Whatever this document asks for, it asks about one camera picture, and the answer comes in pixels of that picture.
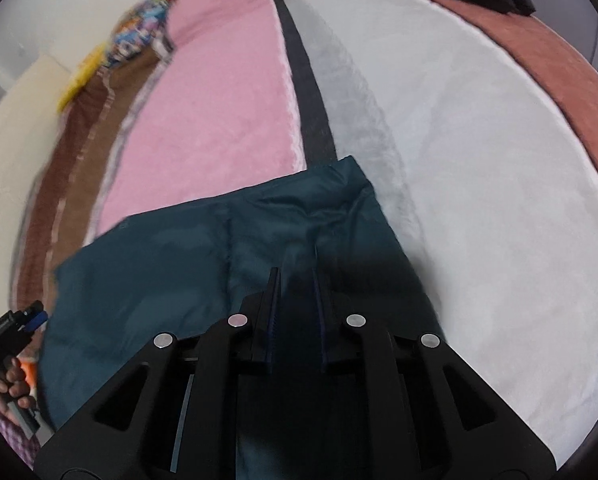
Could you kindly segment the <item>person left hand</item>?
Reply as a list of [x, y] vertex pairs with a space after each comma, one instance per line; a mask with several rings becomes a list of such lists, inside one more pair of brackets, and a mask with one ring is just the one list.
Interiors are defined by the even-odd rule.
[[17, 358], [11, 359], [3, 377], [0, 376], [0, 413], [9, 418], [14, 414], [8, 407], [7, 397], [13, 398], [21, 408], [34, 408], [36, 400], [31, 395], [30, 385], [26, 379], [26, 372], [22, 368], [22, 362]]

